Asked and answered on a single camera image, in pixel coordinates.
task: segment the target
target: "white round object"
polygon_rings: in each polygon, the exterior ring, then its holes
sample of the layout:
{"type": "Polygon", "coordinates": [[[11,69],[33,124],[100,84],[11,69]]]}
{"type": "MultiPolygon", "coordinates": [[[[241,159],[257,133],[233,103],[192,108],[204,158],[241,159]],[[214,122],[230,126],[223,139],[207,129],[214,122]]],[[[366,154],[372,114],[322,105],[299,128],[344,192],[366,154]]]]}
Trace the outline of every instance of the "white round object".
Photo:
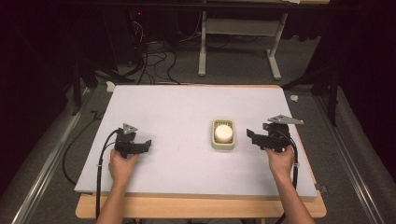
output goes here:
{"type": "Polygon", "coordinates": [[[233,129],[228,125],[219,125],[215,130],[215,137],[220,143],[227,143],[233,139],[233,129]]]}

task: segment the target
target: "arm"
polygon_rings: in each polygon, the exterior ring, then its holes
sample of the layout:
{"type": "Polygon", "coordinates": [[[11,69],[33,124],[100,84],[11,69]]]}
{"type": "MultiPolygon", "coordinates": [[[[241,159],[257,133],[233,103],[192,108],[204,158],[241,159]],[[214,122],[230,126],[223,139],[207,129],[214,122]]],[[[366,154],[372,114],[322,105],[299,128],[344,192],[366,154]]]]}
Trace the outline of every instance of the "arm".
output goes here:
{"type": "Polygon", "coordinates": [[[290,170],[294,161],[293,148],[288,146],[282,153],[276,153],[269,148],[266,148],[265,151],[268,154],[270,170],[274,176],[288,223],[316,223],[291,183],[290,170]]]}
{"type": "Polygon", "coordinates": [[[121,154],[112,149],[108,169],[113,178],[113,186],[107,197],[105,205],[96,223],[121,223],[123,211],[123,199],[129,179],[134,172],[138,155],[125,160],[121,154]]]}

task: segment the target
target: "hand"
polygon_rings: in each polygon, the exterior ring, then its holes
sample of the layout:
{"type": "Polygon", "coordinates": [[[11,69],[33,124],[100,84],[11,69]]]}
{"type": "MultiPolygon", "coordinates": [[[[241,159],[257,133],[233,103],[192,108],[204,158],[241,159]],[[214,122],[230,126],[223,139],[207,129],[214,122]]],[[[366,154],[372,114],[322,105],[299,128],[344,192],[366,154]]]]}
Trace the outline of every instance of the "hand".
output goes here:
{"type": "Polygon", "coordinates": [[[115,150],[111,150],[110,163],[108,169],[113,178],[114,185],[127,185],[129,178],[134,172],[134,165],[136,164],[139,154],[133,155],[131,158],[124,159],[121,154],[115,150]]]}
{"type": "Polygon", "coordinates": [[[285,151],[281,153],[274,152],[270,148],[265,148],[268,154],[270,170],[275,178],[290,179],[291,167],[294,163],[294,152],[291,145],[285,147],[285,151]]]}

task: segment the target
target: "person's left hand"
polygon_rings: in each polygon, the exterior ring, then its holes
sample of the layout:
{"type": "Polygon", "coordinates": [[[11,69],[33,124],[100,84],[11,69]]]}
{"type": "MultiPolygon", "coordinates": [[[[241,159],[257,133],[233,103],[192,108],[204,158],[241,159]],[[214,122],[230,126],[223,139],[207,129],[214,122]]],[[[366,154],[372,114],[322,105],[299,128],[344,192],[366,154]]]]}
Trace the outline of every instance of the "person's left hand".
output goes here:
{"type": "Polygon", "coordinates": [[[108,169],[110,170],[114,184],[126,185],[128,183],[129,178],[134,172],[134,165],[138,157],[139,154],[135,154],[131,158],[124,159],[116,149],[111,150],[108,169]]]}

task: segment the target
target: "white tabletop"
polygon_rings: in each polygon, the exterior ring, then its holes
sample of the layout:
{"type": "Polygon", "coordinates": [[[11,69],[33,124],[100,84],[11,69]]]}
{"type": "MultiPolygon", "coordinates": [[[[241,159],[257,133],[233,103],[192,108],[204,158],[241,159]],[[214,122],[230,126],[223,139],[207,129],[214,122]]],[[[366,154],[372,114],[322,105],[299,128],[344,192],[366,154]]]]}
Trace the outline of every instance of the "white tabletop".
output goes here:
{"type": "MultiPolygon", "coordinates": [[[[265,151],[252,145],[246,129],[266,134],[262,124],[279,114],[292,117],[283,90],[207,86],[117,86],[81,176],[77,192],[96,191],[99,155],[108,135],[128,123],[138,128],[136,143],[152,140],[139,157],[127,191],[150,195],[202,195],[221,197],[278,197],[265,151]],[[232,119],[233,150],[211,146],[213,119],[232,119]]],[[[317,197],[304,148],[294,125],[290,135],[299,149],[300,196],[317,197]]],[[[112,180],[104,156],[102,191],[112,180]]]]}

